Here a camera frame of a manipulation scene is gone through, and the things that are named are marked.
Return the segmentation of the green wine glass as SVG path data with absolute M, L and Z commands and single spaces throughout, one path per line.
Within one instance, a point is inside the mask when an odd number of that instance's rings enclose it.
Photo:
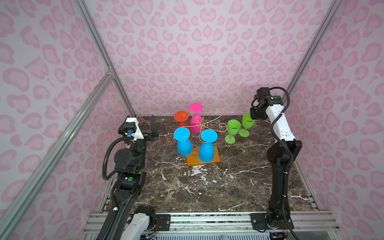
M 242 125 L 238 120 L 229 120 L 227 126 L 228 135 L 225 137 L 225 142 L 234 144 L 236 141 L 235 135 L 240 131 Z
M 243 138 L 247 138 L 250 135 L 250 132 L 248 129 L 250 129 L 255 124 L 255 120 L 251 118 L 251 115 L 249 113 L 244 114 L 242 119 L 242 126 L 243 129 L 239 131 L 239 135 Z

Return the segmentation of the green wine glass front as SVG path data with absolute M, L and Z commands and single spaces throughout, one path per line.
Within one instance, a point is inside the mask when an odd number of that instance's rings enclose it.
M 225 142 L 234 144 L 236 141 L 235 135 L 240 131 L 242 125 L 238 120 L 229 120 L 227 126 L 228 135 L 225 137 Z

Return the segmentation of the blue wine glass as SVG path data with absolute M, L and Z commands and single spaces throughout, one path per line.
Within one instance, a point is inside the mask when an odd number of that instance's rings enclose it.
M 177 128 L 174 131 L 174 138 L 177 141 L 177 148 L 180 155 L 187 157 L 193 151 L 193 146 L 189 140 L 191 136 L 190 131 L 185 127 Z
M 210 163 L 214 159 L 215 148 L 213 142 L 218 139 L 218 134 L 214 130 L 204 130 L 201 133 L 203 144 L 199 148 L 199 159 L 204 163 Z

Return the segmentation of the blue wine glass front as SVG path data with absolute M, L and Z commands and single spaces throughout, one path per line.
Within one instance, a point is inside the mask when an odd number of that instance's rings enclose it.
M 218 134 L 214 130 L 204 130 L 201 133 L 203 144 L 199 148 L 199 159 L 204 163 L 210 163 L 214 159 L 215 148 L 213 142 L 218 139 Z

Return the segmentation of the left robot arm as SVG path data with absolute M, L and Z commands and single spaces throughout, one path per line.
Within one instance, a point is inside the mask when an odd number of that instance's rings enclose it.
M 123 235 L 129 214 L 144 188 L 147 173 L 142 169 L 145 167 L 147 142 L 159 136 L 154 116 L 151 116 L 150 133 L 143 134 L 137 118 L 128 117 L 119 127 L 118 134 L 121 137 L 107 148 L 102 166 L 103 180 L 109 180 L 114 174 L 117 174 L 118 178 L 110 190 L 112 209 L 100 230 L 98 240 L 119 240 Z M 107 166 L 111 152 L 120 142 L 129 147 L 116 151 L 115 168 L 108 174 Z

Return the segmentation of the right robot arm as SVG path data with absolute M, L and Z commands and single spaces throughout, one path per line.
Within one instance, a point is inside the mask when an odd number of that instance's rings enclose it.
M 285 106 L 279 96 L 255 96 L 250 115 L 253 120 L 269 120 L 275 143 L 267 150 L 267 159 L 272 167 L 272 192 L 269 200 L 266 222 L 277 229 L 294 225 L 290 217 L 288 201 L 289 174 L 293 162 L 303 144 L 294 136 L 285 116 Z

